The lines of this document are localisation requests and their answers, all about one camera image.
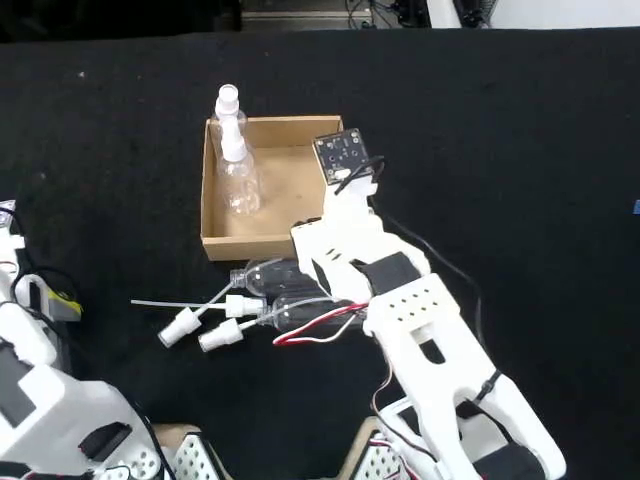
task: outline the wire bundle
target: wire bundle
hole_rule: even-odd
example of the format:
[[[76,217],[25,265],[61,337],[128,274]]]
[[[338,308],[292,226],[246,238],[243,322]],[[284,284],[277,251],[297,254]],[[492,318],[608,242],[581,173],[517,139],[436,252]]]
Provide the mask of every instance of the wire bundle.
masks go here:
[[[341,327],[340,329],[332,336],[330,337],[326,337],[326,338],[315,338],[315,337],[298,337],[298,335],[300,335],[301,333],[306,332],[307,330],[315,327],[316,325],[320,325],[321,323],[324,323],[334,317],[337,317],[339,315],[343,315],[345,313],[348,312],[357,312],[359,310],[362,310],[363,308],[366,308],[368,306],[368,303],[353,303],[351,305],[347,305],[345,307],[340,307],[340,308],[336,308],[334,310],[331,310],[330,312],[327,312],[323,315],[320,315],[319,317],[314,318],[313,320],[311,320],[308,323],[305,323],[304,325],[302,325],[301,327],[298,327],[294,330],[291,330],[287,333],[283,333],[282,335],[280,335],[279,337],[276,337],[273,340],[273,345],[276,347],[280,347],[280,346],[286,346],[286,345],[296,345],[296,344],[301,344],[301,343],[330,343],[333,342],[334,340],[337,340],[343,333],[344,331],[349,327],[349,325],[351,325],[351,323],[353,322],[353,320],[356,318],[356,315],[352,315]]]

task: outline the open cardboard box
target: open cardboard box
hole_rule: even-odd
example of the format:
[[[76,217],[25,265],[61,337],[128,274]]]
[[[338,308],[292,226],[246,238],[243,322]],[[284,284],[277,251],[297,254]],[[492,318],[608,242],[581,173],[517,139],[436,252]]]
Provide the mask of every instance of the open cardboard box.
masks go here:
[[[339,116],[250,118],[245,135],[253,146],[262,207],[253,215],[226,210],[217,194],[212,121],[205,128],[202,170],[202,245],[210,260],[293,255],[294,223],[322,215],[325,180],[311,146],[315,137],[342,130]]]

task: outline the black cable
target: black cable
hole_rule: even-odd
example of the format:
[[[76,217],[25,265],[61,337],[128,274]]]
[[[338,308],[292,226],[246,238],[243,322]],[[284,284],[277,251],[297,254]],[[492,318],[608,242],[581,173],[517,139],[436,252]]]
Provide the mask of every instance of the black cable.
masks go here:
[[[60,340],[62,340],[68,346],[70,346],[71,348],[76,350],[83,357],[83,359],[87,363],[95,364],[95,362],[92,360],[92,358],[89,355],[89,353],[87,353],[87,351],[84,348],[82,348],[80,346],[80,344],[78,344],[69,335],[67,335],[66,332],[63,332],[62,330],[60,330],[55,325],[55,322],[53,322],[44,313],[39,312],[39,311],[34,310],[32,308],[29,308],[29,307],[25,307],[24,305],[21,305],[18,302],[11,301],[11,300],[0,302],[0,308],[2,308],[4,305],[7,305],[7,304],[17,305],[22,310],[24,310],[27,314],[32,315],[37,320],[41,320],[53,333],[56,334],[56,336]],[[162,447],[160,446],[160,442],[158,441],[158,437],[156,436],[155,432],[153,431],[153,425],[151,425],[151,422],[149,421],[149,419],[142,413],[142,410],[139,407],[138,403],[135,400],[133,400],[131,397],[127,396],[124,392],[122,392],[122,390],[120,390],[120,389],[118,389],[118,390],[120,391],[120,394],[124,397],[124,399],[129,403],[129,405],[131,406],[133,411],[136,413],[138,418],[140,418],[140,421],[144,425],[145,430],[147,430],[147,433],[149,434],[149,437],[151,438],[151,442],[153,443],[153,447],[155,448],[156,453],[158,454],[158,457],[160,458],[160,463],[162,463],[162,467],[167,471],[167,473],[169,475],[169,478],[171,480],[176,480],[176,476],[175,476],[175,474],[173,472],[173,469],[171,468],[171,465],[169,464],[169,461],[167,460],[167,457],[164,455],[164,452],[162,451]]]
[[[71,290],[72,290],[71,297],[69,297],[66,293],[60,290],[53,289],[51,280],[47,278],[47,275],[44,275],[44,272],[54,273],[56,275],[63,277],[71,287]],[[78,289],[71,275],[60,270],[59,268],[50,267],[48,265],[37,265],[35,267],[26,268],[26,269],[23,269],[18,275],[16,275],[16,278],[13,279],[13,282],[11,282],[11,286],[9,287],[9,293],[11,294],[12,300],[16,302],[18,301],[18,298],[16,296],[16,287],[18,286],[18,283],[20,283],[20,280],[22,280],[26,275],[32,275],[32,274],[40,275],[44,279],[45,283],[49,285],[49,287],[51,287],[61,297],[71,301],[79,301]]]
[[[349,25],[349,28],[351,30],[357,30],[358,26],[356,25],[356,22],[353,19],[353,14],[355,13],[355,11],[358,9],[358,7],[362,4],[364,0],[358,0],[352,9],[349,9],[349,1],[350,0],[344,0],[344,6],[347,10],[347,25]]]
[[[79,301],[78,289],[71,275],[64,272],[63,270],[60,270],[59,268],[50,267],[48,265],[37,265],[35,263],[35,261],[33,260],[33,256],[31,255],[31,251],[28,248],[27,233],[26,233],[26,230],[24,229],[24,223],[20,219],[20,216],[18,215],[18,213],[15,210],[11,210],[10,208],[5,208],[5,207],[0,207],[0,212],[4,212],[8,215],[11,215],[11,217],[13,217],[13,221],[18,231],[18,234],[24,238],[24,248],[22,249],[22,251],[24,252],[24,257],[28,264],[28,268],[23,269],[11,283],[11,287],[10,287],[11,299],[13,301],[17,301],[16,287],[18,285],[18,282],[20,282],[20,280],[22,280],[22,278],[25,275],[30,275],[30,274],[40,275],[45,281],[45,283],[49,285],[49,287],[53,288],[53,282],[51,282],[50,278],[47,278],[48,275],[45,274],[46,272],[49,272],[65,278],[65,280],[67,280],[67,283],[69,284],[72,290],[71,300]],[[67,299],[69,298],[67,295],[64,295],[63,292],[59,290],[56,290],[56,293]]]
[[[351,172],[344,180],[342,180],[342,182],[340,182],[340,185],[338,185],[338,188],[336,188],[336,191],[334,192],[334,194],[338,195],[342,190],[344,190],[347,187],[347,185],[349,185],[352,181],[354,181],[362,173],[363,170],[366,170],[367,168],[373,167],[376,165],[378,166],[378,168],[374,170],[374,173],[373,173],[373,181],[375,182],[380,176],[380,174],[382,173],[382,171],[384,170],[385,162],[384,162],[384,157],[382,155],[376,155],[375,157],[371,157],[366,162],[358,165],[358,167],[355,170],[353,170],[353,172]]]
[[[448,267],[450,270],[456,273],[460,278],[462,278],[465,282],[467,282],[471,286],[471,288],[473,289],[476,295],[476,307],[474,312],[474,331],[476,334],[476,338],[478,339],[478,343],[482,346],[482,348],[484,348],[485,351],[488,351],[485,338],[484,338],[483,327],[482,327],[482,291],[480,290],[480,286],[478,285],[478,283],[473,279],[473,277],[471,277],[471,275],[464,272],[463,270],[458,268],[456,265],[451,263],[449,260],[447,260],[444,255],[438,252],[438,250],[436,250],[429,242],[427,242],[420,235],[413,232],[409,228],[405,227],[402,223],[400,223],[398,220],[396,220],[394,217],[392,217],[388,213],[384,213],[380,211],[374,198],[373,197],[369,197],[369,198],[371,201],[371,206],[383,220],[391,223],[394,227],[400,230],[400,232],[402,232],[404,235],[418,242],[420,245],[426,248],[429,252],[431,252],[431,254],[434,257],[436,257],[436,259],[438,259],[440,263]]]
[[[371,12],[372,12],[372,13],[373,13],[373,12],[377,13],[377,14],[378,14],[378,16],[382,19],[382,21],[383,21],[384,23],[386,23],[386,24],[387,24],[387,26],[388,26],[389,28],[393,28],[393,25],[391,25],[391,23],[389,22],[389,20],[387,20],[387,19],[384,17],[384,15],[382,15],[382,14],[380,13],[380,11],[378,10],[378,7],[376,6],[376,3],[375,3],[375,2],[373,2],[373,3],[371,4]]]
[[[6,208],[6,207],[0,207],[0,212],[6,213],[7,215],[11,215],[11,217],[13,218],[13,223],[16,226],[16,229],[18,230],[18,234],[22,237],[24,237],[24,248],[22,249],[22,251],[24,252],[24,258],[27,261],[27,263],[29,264],[30,267],[33,267],[34,262],[33,262],[33,257],[31,256],[31,252],[29,251],[28,247],[27,247],[27,234],[26,231],[24,229],[24,223],[22,223],[22,220],[20,219],[20,216],[18,215],[18,213],[15,210],[11,210],[10,208]]]

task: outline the white wire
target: white wire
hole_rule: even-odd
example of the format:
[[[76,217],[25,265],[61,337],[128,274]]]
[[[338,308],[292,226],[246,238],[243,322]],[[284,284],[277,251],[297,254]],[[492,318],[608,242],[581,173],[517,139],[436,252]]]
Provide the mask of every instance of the white wire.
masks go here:
[[[131,305],[142,305],[145,307],[176,307],[176,308],[200,308],[206,306],[210,309],[224,310],[224,303],[183,303],[183,302],[155,302],[151,300],[131,300]]]
[[[287,340],[287,343],[302,343],[302,342],[331,343],[331,342],[337,340],[338,338],[340,338],[340,335],[342,335],[344,333],[344,331],[347,328],[349,328],[349,325],[351,325],[353,323],[353,321],[356,319],[357,316],[358,315],[355,314],[355,313],[353,315],[351,315],[349,320],[344,322],[344,325],[342,325],[342,327],[340,327],[340,329],[336,333],[331,335],[330,337],[326,337],[326,338],[295,337],[295,338],[290,338],[289,340]]]
[[[337,298],[333,298],[333,297],[315,297],[315,298],[305,298],[304,300],[299,300],[297,302],[293,302],[290,305],[285,305],[282,308],[278,308],[277,310],[274,310],[272,312],[269,312],[265,315],[262,315],[261,317],[256,318],[256,323],[258,325],[265,325],[268,322],[266,322],[266,320],[268,320],[269,318],[275,317],[276,315],[279,315],[283,312],[286,312],[287,310],[290,310],[292,308],[295,307],[299,307],[301,305],[307,305],[309,303],[320,303],[320,302],[338,302],[339,300]]]

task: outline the table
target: table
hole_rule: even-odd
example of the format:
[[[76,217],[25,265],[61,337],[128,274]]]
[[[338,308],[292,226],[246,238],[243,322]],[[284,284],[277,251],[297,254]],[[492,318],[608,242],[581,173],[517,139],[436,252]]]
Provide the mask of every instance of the table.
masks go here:
[[[86,306],[76,340],[155,422],[199,425],[236,478],[335,474],[384,376],[362,335],[204,355],[170,312],[228,264],[199,232],[203,122],[233,82],[249,115],[342,114],[387,158],[378,203],[471,273],[491,356],[573,478],[639,469],[640,30],[213,34],[0,46],[0,198]],[[467,317],[472,292],[434,263]],[[217,323],[208,320],[208,326]]]

